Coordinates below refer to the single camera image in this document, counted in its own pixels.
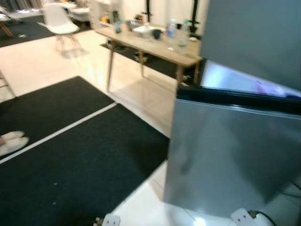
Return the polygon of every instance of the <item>black floor mat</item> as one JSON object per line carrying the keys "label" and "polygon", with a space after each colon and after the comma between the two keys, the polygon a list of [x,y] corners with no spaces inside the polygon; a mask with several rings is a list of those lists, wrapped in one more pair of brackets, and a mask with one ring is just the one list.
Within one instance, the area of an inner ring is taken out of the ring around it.
{"label": "black floor mat", "polygon": [[1,103],[0,135],[22,130],[29,144],[34,143],[111,103],[112,99],[75,77]]}
{"label": "black floor mat", "polygon": [[[101,46],[108,48],[107,44],[102,44]],[[120,48],[116,49],[116,52],[129,58],[132,60],[135,60],[134,54],[137,52],[136,49],[132,48],[132,47],[127,47],[126,49],[124,48]],[[161,72],[171,78],[176,78],[176,70],[177,70],[177,65],[174,63],[171,63],[167,60],[163,60],[157,56],[153,56],[151,54],[148,54],[148,59],[147,62],[145,64],[146,66],[148,66],[151,69],[154,69],[158,72]],[[195,71],[195,66],[191,67],[191,68],[186,68],[184,74],[186,76],[189,76],[189,78],[184,81],[187,84],[193,84],[193,77],[194,77],[194,71]]]}
{"label": "black floor mat", "polygon": [[121,105],[0,165],[5,226],[92,226],[167,156],[168,138]]}
{"label": "black floor mat", "polygon": [[[22,42],[32,41],[36,39],[43,39],[47,37],[54,36],[46,27],[39,25],[37,22],[45,23],[43,16],[31,16],[22,18],[24,23],[20,24],[17,22],[6,22],[5,25],[12,32],[14,37],[8,37],[2,29],[0,29],[0,47],[10,46]],[[90,30],[89,22],[86,23],[86,28],[83,28],[81,24],[79,26],[79,31]]]}

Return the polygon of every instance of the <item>white sneaker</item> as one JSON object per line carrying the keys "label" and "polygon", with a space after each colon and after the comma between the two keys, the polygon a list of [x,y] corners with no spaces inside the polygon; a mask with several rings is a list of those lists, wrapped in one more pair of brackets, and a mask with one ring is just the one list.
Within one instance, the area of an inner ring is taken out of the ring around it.
{"label": "white sneaker", "polygon": [[22,131],[13,131],[9,132],[7,134],[2,135],[1,137],[4,139],[4,141],[16,139],[16,138],[21,138],[24,136],[24,132]]}
{"label": "white sneaker", "polygon": [[14,152],[24,147],[28,143],[28,141],[28,137],[16,138],[6,141],[4,144],[0,145],[0,156]]}

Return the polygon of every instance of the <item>mini fridge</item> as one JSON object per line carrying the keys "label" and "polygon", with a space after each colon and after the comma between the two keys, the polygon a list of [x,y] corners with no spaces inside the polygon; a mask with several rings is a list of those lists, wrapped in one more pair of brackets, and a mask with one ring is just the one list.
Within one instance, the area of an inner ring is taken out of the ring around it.
{"label": "mini fridge", "polygon": [[210,1],[199,83],[176,94],[165,202],[299,226],[281,191],[301,174],[300,34],[298,0]]}

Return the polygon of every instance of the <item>white stripe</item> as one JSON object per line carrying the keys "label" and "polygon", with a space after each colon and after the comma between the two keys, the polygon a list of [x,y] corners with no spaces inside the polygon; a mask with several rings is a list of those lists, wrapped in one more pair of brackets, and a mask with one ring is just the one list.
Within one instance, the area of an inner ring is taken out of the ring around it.
{"label": "white stripe", "polygon": [[67,130],[69,130],[69,129],[71,129],[71,128],[73,128],[73,127],[75,127],[75,126],[77,126],[77,125],[79,125],[81,123],[83,123],[84,121],[87,121],[87,120],[89,120],[89,119],[91,119],[91,118],[93,118],[93,117],[95,117],[95,116],[97,116],[97,115],[99,115],[99,114],[101,114],[101,113],[103,113],[103,112],[105,112],[105,111],[107,111],[107,110],[115,107],[116,105],[117,105],[116,102],[113,103],[113,104],[110,104],[110,105],[108,105],[108,106],[106,106],[106,107],[98,110],[97,112],[94,112],[94,113],[86,116],[85,118],[82,118],[82,119],[80,119],[80,120],[78,120],[78,121],[70,124],[69,126],[66,126],[66,127],[62,128],[62,129],[60,129],[59,131],[57,131],[57,132],[55,132],[53,134],[50,134],[49,136],[47,136],[47,137],[45,137],[45,138],[43,138],[41,140],[38,140],[37,142],[35,142],[35,143],[31,144],[31,145],[28,145],[27,147],[21,149],[20,151],[15,152],[15,153],[11,154],[10,156],[8,156],[8,157],[0,160],[0,164],[2,164],[2,163],[6,162],[6,161],[8,161],[8,160],[10,160],[10,159],[12,159],[12,158],[14,158],[14,157],[16,157],[16,156],[24,153],[24,152],[26,152],[26,151],[34,148],[34,147],[36,147],[36,146],[38,146],[38,145],[40,145],[40,144],[42,144],[42,143],[50,140],[51,138],[54,138],[54,137],[60,135],[61,133],[64,133],[65,131],[67,131]]}
{"label": "white stripe", "polygon": [[42,22],[37,22],[37,24],[38,24],[38,25],[41,25],[41,26],[43,26],[43,27],[48,28],[48,26],[47,26],[46,24],[42,23]]}

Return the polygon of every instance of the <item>open freezer compartment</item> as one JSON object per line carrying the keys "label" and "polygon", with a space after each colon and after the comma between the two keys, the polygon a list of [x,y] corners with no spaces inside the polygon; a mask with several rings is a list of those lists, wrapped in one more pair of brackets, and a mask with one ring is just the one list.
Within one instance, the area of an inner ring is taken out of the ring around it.
{"label": "open freezer compartment", "polygon": [[206,60],[201,86],[268,96],[298,98],[301,92],[289,87]]}

